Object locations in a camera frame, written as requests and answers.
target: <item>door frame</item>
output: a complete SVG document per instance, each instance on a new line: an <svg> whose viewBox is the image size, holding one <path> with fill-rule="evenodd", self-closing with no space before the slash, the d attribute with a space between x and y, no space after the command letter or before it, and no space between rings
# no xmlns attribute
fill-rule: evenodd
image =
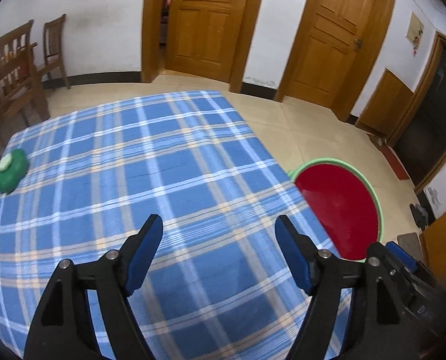
<svg viewBox="0 0 446 360"><path fill-rule="evenodd" d="M141 20L141 82L151 83L159 73L161 2L143 0ZM239 93L261 0L246 0L230 74L230 92Z"/></svg>
<svg viewBox="0 0 446 360"><path fill-rule="evenodd" d="M286 64L283 78L275 95L275 101L282 102L290 85L291 77L298 64L298 52L301 50L306 35L310 30L313 13L316 10L318 0L306 0L305 9L301 16L297 35L294 38L293 47ZM376 58L380 53L385 40L386 32L393 14L395 0L376 0L370 19L366 25L362 39L363 47L357 53L345 81L341 85L331 110L341 121L346 121L363 90Z"/></svg>
<svg viewBox="0 0 446 360"><path fill-rule="evenodd" d="M443 47L446 47L446 35L441 32L436 32L435 40L433 41L433 47L430 52L430 57L426 63L425 71L421 76L420 82L418 83L417 89L414 91L413 99L411 100L408 108L406 109L400 123L398 123L397 128L388 138L388 145L394 147L403 132L408 127L410 122L413 120L414 115L417 113L421 102L426 96L426 93L430 89L431 83L435 78L435 74L438 70L438 65L440 64L441 54L443 52ZM431 180L436 176L436 174L443 168L446 164L446 150L436 164L430 169L426 176L421 180L414 188L416 194L423 191L423 188L430 183Z"/></svg>

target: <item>metal bolt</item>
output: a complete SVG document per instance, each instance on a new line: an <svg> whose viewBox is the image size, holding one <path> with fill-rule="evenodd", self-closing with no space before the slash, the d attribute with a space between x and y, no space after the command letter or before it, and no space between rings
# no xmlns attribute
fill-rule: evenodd
<svg viewBox="0 0 446 360"><path fill-rule="evenodd" d="M332 257L332 253L328 249L320 249L318 251L318 256L324 259L329 259L330 257Z"/></svg>
<svg viewBox="0 0 446 360"><path fill-rule="evenodd" d="M107 259L109 260L114 260L115 258L117 258L119 255L119 252L115 249L111 249L110 251L108 251L105 256Z"/></svg>
<svg viewBox="0 0 446 360"><path fill-rule="evenodd" d="M380 265L380 260L377 259L376 257L370 257L368 259L368 264L370 264L371 266L379 266Z"/></svg>
<svg viewBox="0 0 446 360"><path fill-rule="evenodd" d="M68 268L70 266L70 264L71 264L71 260L70 259L63 259L63 260L60 261L58 266L61 269L66 269L66 268Z"/></svg>

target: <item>green object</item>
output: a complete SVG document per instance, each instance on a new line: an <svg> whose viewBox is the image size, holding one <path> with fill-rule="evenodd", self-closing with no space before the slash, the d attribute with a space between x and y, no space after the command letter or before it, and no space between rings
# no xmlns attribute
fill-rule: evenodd
<svg viewBox="0 0 446 360"><path fill-rule="evenodd" d="M383 241L383 210L381 209L380 201L378 200L378 196L376 195L375 190L371 186L370 182L366 179L363 174L356 169L354 166L351 166L349 163L338 160L336 158L317 158L315 160L308 161L307 163L304 163L303 165L300 165L295 170L290 170L288 172L288 177L291 181L295 181L301 172L303 172L305 169L317 165L317 164L332 164L337 165L339 167L342 167L346 169L347 171L353 173L358 179L365 185L367 191L370 193L371 198L373 199L373 203L375 204L375 208L378 215L378 242Z"/></svg>
<svg viewBox="0 0 446 360"><path fill-rule="evenodd" d="M28 169L29 162L23 150L16 149L5 155L0 161L0 192L13 192Z"/></svg>

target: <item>blue and white checkered tablecloth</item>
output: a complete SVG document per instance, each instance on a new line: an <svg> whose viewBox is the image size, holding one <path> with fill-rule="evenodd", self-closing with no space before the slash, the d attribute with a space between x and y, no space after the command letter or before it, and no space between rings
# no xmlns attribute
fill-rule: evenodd
<svg viewBox="0 0 446 360"><path fill-rule="evenodd" d="M274 235L287 214L336 251L301 194L222 95L190 91L73 112L11 138L30 169L0 194L0 337L22 355L56 264L93 261L159 214L164 235L130 298L157 359L276 359L289 351L309 299ZM327 358L337 355L342 293ZM101 351L113 357L94 291Z"/></svg>

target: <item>blue gripper pad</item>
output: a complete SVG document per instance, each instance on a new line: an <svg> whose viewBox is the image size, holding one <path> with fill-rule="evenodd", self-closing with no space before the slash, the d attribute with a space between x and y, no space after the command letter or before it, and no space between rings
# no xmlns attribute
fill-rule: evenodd
<svg viewBox="0 0 446 360"><path fill-rule="evenodd" d="M386 243L386 249L393 256L400 260L400 262L408 268L411 273L417 270L417 262L411 257L408 253L406 253L396 242L390 241Z"/></svg>
<svg viewBox="0 0 446 360"><path fill-rule="evenodd" d="M128 296L142 286L163 237L163 221L160 216L155 215L155 217L153 223L149 224L146 235L128 263L128 274L125 284L125 291Z"/></svg>
<svg viewBox="0 0 446 360"><path fill-rule="evenodd" d="M311 295L314 286L310 280L309 264L305 257L303 257L303 254L301 254L296 241L290 234L289 229L283 223L281 217L278 217L275 222L275 236L283 253L283 257L288 264L288 268L290 268L294 282L307 295Z"/></svg>

